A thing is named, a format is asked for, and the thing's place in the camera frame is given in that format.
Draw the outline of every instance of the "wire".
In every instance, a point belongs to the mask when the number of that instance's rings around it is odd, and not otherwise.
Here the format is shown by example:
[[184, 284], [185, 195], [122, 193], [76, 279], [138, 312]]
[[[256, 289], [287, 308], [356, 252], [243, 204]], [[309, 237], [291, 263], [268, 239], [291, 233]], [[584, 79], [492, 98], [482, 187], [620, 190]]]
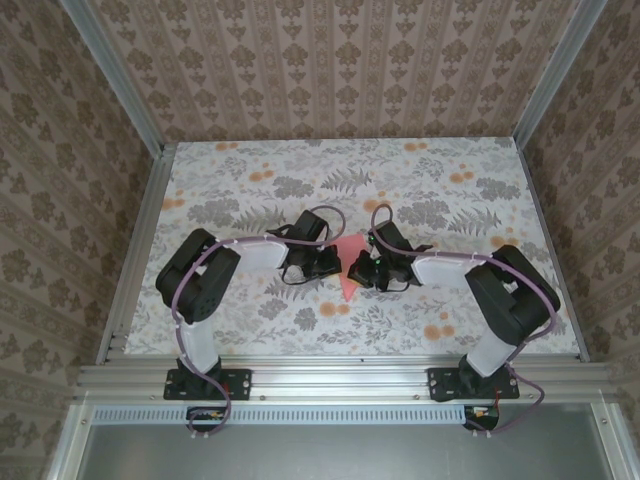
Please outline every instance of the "wire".
[[[171, 316], [176, 322], [176, 339], [178, 341], [178, 347], [180, 348], [180, 358], [182, 359], [182, 362], [187, 366], [187, 368], [189, 368], [189, 370], [191, 370], [195, 375], [197, 375], [198, 377], [202, 378], [206, 382], [213, 385], [216, 388], [216, 390], [220, 392], [226, 404], [225, 412], [224, 412], [224, 416], [222, 417], [222, 420], [210, 432], [206, 432], [206, 436], [214, 435], [215, 433], [219, 432], [224, 426], [224, 424], [227, 423], [227, 421], [229, 420], [229, 417], [231, 416], [231, 398], [229, 397], [229, 394], [227, 393], [227, 391], [224, 388], [222, 388], [222, 385], [220, 385], [220, 383], [218, 383], [213, 378], [208, 377], [203, 372], [201, 372], [189, 358], [189, 355], [187, 354], [186, 348], [184, 346], [184, 341], [182, 340], [182, 335], [180, 333], [181, 332], [180, 328], [184, 323], [184, 319], [178, 314], [178, 301], [180, 300], [180, 296], [182, 295], [182, 292], [185, 286], [187, 285], [187, 283], [189, 282], [193, 274], [196, 272], [196, 270], [207, 260], [207, 258], [209, 258], [209, 256], [211, 256], [213, 252], [215, 252], [218, 248], [222, 246], [230, 245], [234, 243], [248, 243], [248, 242], [256, 242], [256, 241], [278, 242], [278, 243], [284, 243], [284, 244], [293, 243], [296, 245], [308, 245], [308, 246], [316, 246], [316, 247], [331, 244], [344, 233], [345, 229], [347, 228], [347, 219], [341, 210], [331, 205], [319, 205], [317, 207], [314, 207], [310, 211], [313, 212], [319, 209], [333, 210], [334, 212], [338, 213], [338, 215], [340, 215], [340, 219], [342, 220], [342, 225], [338, 233], [335, 234], [333, 237], [320, 242], [307, 242], [305, 240], [291, 240], [287, 238], [280, 238], [276, 236], [267, 236], [267, 235], [221, 240], [218, 243], [209, 247], [204, 252], [202, 252], [202, 255], [200, 255], [200, 257], [193, 263], [193, 265], [191, 265], [191, 268], [187, 271], [185, 276], [182, 278], [182, 280], [178, 284], [178, 288], [176, 288], [176, 292], [174, 293], [173, 299], [171, 300]], [[191, 431], [192, 435], [198, 435], [199, 433], [193, 428], [193, 417], [196, 415], [199, 415], [199, 413], [197, 412], [204, 413], [208, 411], [209, 411], [208, 409], [202, 409], [202, 411], [197, 410], [195, 415], [191, 416], [192, 418], [189, 419], [189, 430]]]
[[[510, 273], [511, 275], [516, 277], [518, 280], [520, 280], [522, 283], [524, 283], [538, 297], [540, 297], [545, 307], [547, 307], [547, 310], [549, 311], [549, 324], [545, 328], [543, 328], [540, 332], [529, 336], [529, 338], [527, 338], [524, 342], [522, 342], [522, 345], [516, 348], [516, 350], [509, 356], [506, 362], [506, 368], [511, 375], [513, 375], [516, 379], [520, 380], [522, 383], [529, 385], [530, 387], [540, 392], [540, 396], [538, 397], [538, 399], [529, 408], [527, 408], [527, 410], [525, 410], [520, 416], [513, 419], [511, 422], [507, 423], [506, 425], [494, 429], [491, 432], [491, 434], [501, 433], [509, 430], [510, 428], [522, 422], [527, 416], [529, 416], [542, 403], [545, 397], [545, 393], [542, 387], [540, 387], [539, 385], [535, 384], [531, 380], [527, 380], [526, 378], [516, 373], [513, 367], [511, 367], [511, 365], [509, 364], [509, 362], [511, 362], [511, 360], [513, 360], [516, 357], [516, 355], [518, 355], [522, 351], [522, 349], [526, 345], [528, 345], [530, 342], [545, 336], [555, 328], [558, 317], [555, 309], [553, 308], [553, 305], [551, 304], [551, 301], [547, 298], [544, 292], [535, 283], [533, 283], [531, 279], [529, 279], [526, 275], [522, 274], [521, 272], [513, 268], [511, 265], [507, 265], [506, 263], [496, 260], [495, 258], [490, 257], [488, 255], [480, 255], [476, 253], [470, 254], [470, 253], [440, 252], [440, 251], [415, 252], [415, 251], [400, 250], [399, 248], [396, 248], [393, 245], [389, 245], [380, 236], [380, 234], [378, 233], [378, 229], [376, 227], [376, 215], [383, 208], [389, 212], [389, 219], [387, 220], [387, 222], [391, 222], [393, 220], [393, 209], [386, 203], [378, 205], [371, 213], [371, 233], [376, 238], [376, 240], [378, 240], [378, 242], [380, 242], [380, 244], [382, 244], [385, 248], [395, 253], [399, 253], [402, 255], [410, 255], [414, 257], [445, 257], [445, 258], [471, 259], [471, 260], [480, 260], [487, 263], [491, 263], [492, 265], [495, 265], [501, 268], [505, 272]], [[473, 420], [467, 420], [467, 422], [470, 425], [473, 425], [474, 427], [478, 428], [479, 430], [487, 432], [487, 436], [489, 436], [489, 432], [485, 430], [483, 427], [481, 427], [480, 425], [478, 425]]]
[[531, 415], [536, 408], [538, 408], [540, 406], [540, 404], [543, 402], [543, 400], [545, 398], [545, 392], [544, 392], [544, 390], [542, 389], [542, 387], [540, 385], [538, 385], [537, 383], [532, 382], [531, 380], [528, 380], [528, 379], [524, 378], [522, 375], [517, 373], [513, 369], [513, 367], [511, 365], [507, 364], [506, 367], [507, 367], [507, 370], [509, 371], [509, 373], [511, 375], [513, 375], [516, 379], [518, 379], [520, 382], [524, 383], [525, 385], [529, 385], [530, 387], [532, 387], [535, 390], [537, 390], [540, 393], [540, 396], [536, 399], [535, 402], [533, 402], [531, 405], [529, 405], [529, 407], [527, 407], [527, 409], [524, 412], [522, 412], [520, 415], [518, 415], [516, 418], [511, 420], [506, 425], [503, 425], [502, 427], [495, 428], [495, 429], [491, 430], [490, 432], [489, 432], [489, 430], [486, 430], [484, 427], [482, 427], [478, 423], [474, 422], [473, 420], [467, 419], [467, 423], [469, 425], [477, 428], [478, 430], [480, 430], [482, 432], [486, 432], [487, 436], [489, 436], [489, 434], [496, 435], [496, 434], [499, 434], [499, 433], [504, 433], [507, 430], [515, 427], [516, 425], [519, 425], [529, 415]]

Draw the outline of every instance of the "metal mounting plate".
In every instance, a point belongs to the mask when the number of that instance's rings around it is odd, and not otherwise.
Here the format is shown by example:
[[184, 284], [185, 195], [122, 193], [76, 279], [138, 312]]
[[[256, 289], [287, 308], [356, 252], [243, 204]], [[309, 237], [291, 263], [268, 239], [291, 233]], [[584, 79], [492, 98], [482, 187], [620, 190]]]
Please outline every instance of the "metal mounting plate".
[[436, 402], [448, 402], [449, 400], [495, 400], [496, 393], [500, 395], [500, 399], [514, 400], [520, 398], [518, 390], [518, 382], [509, 375], [505, 368], [498, 370], [492, 376], [492, 385], [494, 390], [479, 395], [460, 396], [452, 389], [455, 378], [458, 376], [458, 368], [429, 368], [427, 369], [427, 378], [429, 379], [429, 395], [431, 400]]
[[[167, 372], [163, 394], [165, 400], [224, 400], [222, 394], [217, 390], [214, 390], [208, 397], [190, 394], [182, 390], [180, 378], [181, 372], [177, 368]], [[231, 400], [249, 400], [251, 396], [251, 370], [223, 368], [220, 371], [219, 383], [227, 391]]]

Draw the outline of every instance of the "table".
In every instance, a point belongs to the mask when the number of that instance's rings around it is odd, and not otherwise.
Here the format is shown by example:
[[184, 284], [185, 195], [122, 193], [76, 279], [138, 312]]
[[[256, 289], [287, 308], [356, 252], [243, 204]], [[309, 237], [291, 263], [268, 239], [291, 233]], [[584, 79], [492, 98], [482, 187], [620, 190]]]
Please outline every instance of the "table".
[[[179, 144], [125, 353], [177, 354], [154, 282], [195, 228], [218, 238], [255, 235], [330, 204], [345, 213], [351, 234], [368, 229], [379, 203], [394, 208], [414, 246], [518, 246], [562, 300], [556, 330], [525, 352], [579, 352], [518, 151], [511, 138], [485, 137]], [[338, 228], [337, 216], [325, 218]], [[275, 271], [236, 275], [214, 315], [216, 345], [227, 355], [463, 354], [486, 327], [469, 291], [358, 289], [346, 303], [337, 277], [287, 286]]]

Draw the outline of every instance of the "black mounting bracket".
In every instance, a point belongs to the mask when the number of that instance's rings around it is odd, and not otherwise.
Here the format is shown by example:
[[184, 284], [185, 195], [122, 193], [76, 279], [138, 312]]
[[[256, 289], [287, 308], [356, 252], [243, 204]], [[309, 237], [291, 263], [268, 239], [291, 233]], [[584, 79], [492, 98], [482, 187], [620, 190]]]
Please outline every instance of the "black mounting bracket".
[[[211, 383], [192, 373], [180, 360], [178, 368], [169, 370], [164, 385], [165, 400], [224, 400]], [[220, 362], [207, 375], [216, 380], [231, 400], [249, 400], [252, 371], [244, 368], [221, 368]]]
[[502, 367], [490, 377], [483, 379], [476, 390], [464, 387], [460, 377], [460, 368], [429, 368], [427, 383], [431, 400], [448, 402], [449, 400], [495, 400], [520, 398], [518, 381]]

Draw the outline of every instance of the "damask wallpaper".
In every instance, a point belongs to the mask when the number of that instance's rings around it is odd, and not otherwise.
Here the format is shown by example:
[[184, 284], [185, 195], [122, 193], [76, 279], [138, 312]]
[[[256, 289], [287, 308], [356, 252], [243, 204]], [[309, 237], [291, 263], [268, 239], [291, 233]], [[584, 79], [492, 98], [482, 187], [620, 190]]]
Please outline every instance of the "damask wallpaper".
[[578, 0], [91, 0], [167, 142], [507, 136]]
[[607, 3], [525, 154], [590, 353], [611, 362], [637, 431], [639, 1]]
[[36, 479], [95, 361], [151, 159], [56, 1], [0, 1], [0, 478]]

